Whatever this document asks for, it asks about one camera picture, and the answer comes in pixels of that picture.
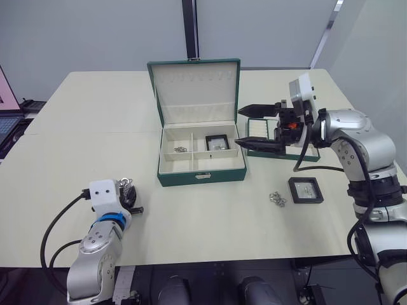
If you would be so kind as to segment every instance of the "small display box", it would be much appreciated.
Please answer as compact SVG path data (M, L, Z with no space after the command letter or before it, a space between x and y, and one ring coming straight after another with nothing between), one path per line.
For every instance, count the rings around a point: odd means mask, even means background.
M324 201L315 177L291 177L288 185L294 203L321 203Z
M246 165L235 143L240 60L147 66L163 126L161 185L244 180Z

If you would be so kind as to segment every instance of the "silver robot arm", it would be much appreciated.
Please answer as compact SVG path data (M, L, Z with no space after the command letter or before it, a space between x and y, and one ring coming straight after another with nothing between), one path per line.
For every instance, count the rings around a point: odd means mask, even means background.
M285 146L330 147L349 179L348 195L354 199L359 219L348 235L351 254L355 238L357 262L379 282L391 304L407 304L407 202L394 165L396 148L387 135L373 128L371 120L352 109L317 110L315 90L308 74L289 84L293 108L282 103L248 105L239 110L251 118L279 116L275 140L247 137L236 143L248 149L285 154ZM329 166L294 167L335 169ZM375 273L367 268L373 267Z
M370 119L359 111L327 111L319 124L325 125L319 130L321 139L332 143L350 181L348 194L355 199L356 216L362 217L375 201L367 221L355 232L359 259L376 269L391 304L407 304L407 202L402 197L405 189L397 179L394 143L375 130ZM349 141L355 142L361 152L376 198L369 195L361 164Z
M113 296L114 267L121 255L123 232L130 227L132 213L142 213L142 208L132 208L129 199L131 179L100 180L90 183L90 197L97 220L79 244L78 258L68 272L68 304L95 304Z

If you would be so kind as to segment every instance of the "gray wall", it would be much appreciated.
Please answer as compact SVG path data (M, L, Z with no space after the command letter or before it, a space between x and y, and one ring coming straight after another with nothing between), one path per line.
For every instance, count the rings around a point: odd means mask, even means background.
M19 101L48 100L71 71L185 58L180 0L0 0L0 65Z
M201 56L310 67L337 0L197 0Z
M393 139L407 173L406 0L345 0L316 67Z
M198 0L201 57L308 67L335 2ZM71 71L185 58L181 0L0 0L0 64L19 100L47 100Z

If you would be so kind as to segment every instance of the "table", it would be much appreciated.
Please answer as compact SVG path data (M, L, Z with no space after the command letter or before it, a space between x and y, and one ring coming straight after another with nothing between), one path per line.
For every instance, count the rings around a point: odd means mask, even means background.
M239 107L289 100L288 82L303 72L242 71ZM319 107L351 107L325 70L309 73ZM239 117L241 134L244 122ZM40 266L39 246L54 216L90 181L122 177L133 178L145 212L125 232L119 266L348 254L346 235L356 219L343 173L294 174L294 161L248 157L244 181L162 187L159 131L147 72L68 75L0 166L0 265ZM330 149L319 164L340 165ZM324 202L293 204L287 181L294 175L316 177ZM406 183L401 171L399 179ZM285 208L270 202L273 191L288 199ZM74 205L50 235L48 260L82 239L94 220L89 201ZM66 249L56 266L70 266L77 254L77 247Z

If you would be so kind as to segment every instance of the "laptop keyboard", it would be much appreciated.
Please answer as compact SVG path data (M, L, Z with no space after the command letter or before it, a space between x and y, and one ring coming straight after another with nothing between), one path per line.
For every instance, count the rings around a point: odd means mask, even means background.
M0 118L0 133L8 133L17 118Z
M42 102L38 102L37 100L35 100L30 104L30 107L37 108L37 107L41 107L42 105L43 105Z

